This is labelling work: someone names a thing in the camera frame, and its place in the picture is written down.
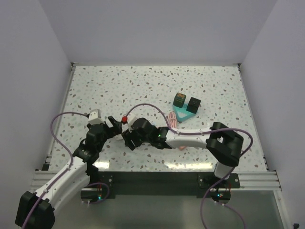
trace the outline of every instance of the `white robotic arm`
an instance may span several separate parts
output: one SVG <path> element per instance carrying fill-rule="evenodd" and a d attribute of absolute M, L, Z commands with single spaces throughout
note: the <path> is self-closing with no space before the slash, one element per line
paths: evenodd
<path fill-rule="evenodd" d="M 78 191 L 94 178 L 97 169 L 93 163 L 107 139 L 122 135 L 125 145 L 131 150 L 147 142 L 158 149 L 172 149 L 179 146 L 207 148 L 218 160 L 214 175 L 223 178 L 230 169 L 238 166 L 243 138 L 234 131 L 206 132 L 227 128 L 221 123 L 214 123 L 212 127 L 199 130 L 169 129 L 169 127 L 155 127 L 145 118 L 137 119 L 130 114 L 127 120 L 117 122 L 112 116 L 108 117 L 111 126 L 101 119 L 100 110 L 93 110 L 88 115 L 89 131 L 86 139 L 73 153 L 73 163 L 69 163 L 58 172 L 47 184 L 34 193 L 26 192 L 20 199 L 16 224 L 22 226 L 36 201 L 39 201 L 35 211 L 28 221 L 26 229 L 51 229 L 55 222 L 55 215 Z M 128 129 L 122 132 L 122 123 L 128 124 Z"/>

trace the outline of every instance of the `speckled tabletop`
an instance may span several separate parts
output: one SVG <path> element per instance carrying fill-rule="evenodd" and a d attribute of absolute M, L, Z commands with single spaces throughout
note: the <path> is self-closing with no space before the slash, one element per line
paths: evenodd
<path fill-rule="evenodd" d="M 241 158 L 235 171 L 266 171 L 248 101 L 237 67 L 197 66 L 78 66 L 64 111 L 88 113 L 99 108 L 104 118 L 120 120 L 131 107 L 151 103 L 168 114 L 177 92 L 201 99 L 195 117 L 180 128 L 199 129 L 213 122 L 245 129 L 254 137 L 251 150 Z M 157 126 L 165 126 L 162 116 L 151 107 L 138 107 L 133 113 Z M 65 115 L 58 137 L 74 151 L 86 136 L 87 120 Z M 249 144 L 245 137 L 244 148 Z M 54 144 L 49 170 L 60 170 L 69 157 Z M 213 171 L 216 159 L 208 150 L 187 147 L 158 150 L 148 144 L 131 151 L 123 140 L 110 139 L 95 165 L 100 171 Z"/>

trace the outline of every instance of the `small red object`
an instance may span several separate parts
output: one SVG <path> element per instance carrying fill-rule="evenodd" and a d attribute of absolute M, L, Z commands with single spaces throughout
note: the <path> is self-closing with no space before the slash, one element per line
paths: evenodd
<path fill-rule="evenodd" d="M 123 118 L 122 118 L 122 123 L 123 123 L 123 124 L 126 124 L 126 123 L 127 123 L 127 117 L 126 117 L 126 116 L 123 116 Z"/>

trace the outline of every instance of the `dark cube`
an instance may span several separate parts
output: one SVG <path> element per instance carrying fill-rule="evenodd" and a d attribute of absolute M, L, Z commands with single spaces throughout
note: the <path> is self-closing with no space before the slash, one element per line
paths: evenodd
<path fill-rule="evenodd" d="M 197 113 L 201 100 L 191 97 L 186 110 L 192 113 Z"/>
<path fill-rule="evenodd" d="M 179 108 L 182 108 L 185 99 L 186 99 L 186 95 L 181 94 L 181 93 L 177 93 L 174 100 L 173 100 L 173 105 L 177 106 Z"/>

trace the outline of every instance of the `glass panel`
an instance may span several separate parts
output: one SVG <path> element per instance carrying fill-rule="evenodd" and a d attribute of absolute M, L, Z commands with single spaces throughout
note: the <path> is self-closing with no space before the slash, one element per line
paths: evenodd
<path fill-rule="evenodd" d="M 117 196 L 100 205 L 81 204 L 74 197 L 56 218 L 54 229 L 197 229 L 200 201 L 195 197 Z M 283 229 L 273 192 L 232 191 L 231 207 L 240 212 L 248 229 Z M 238 216 L 227 208 L 204 203 L 209 229 L 242 229 Z"/>

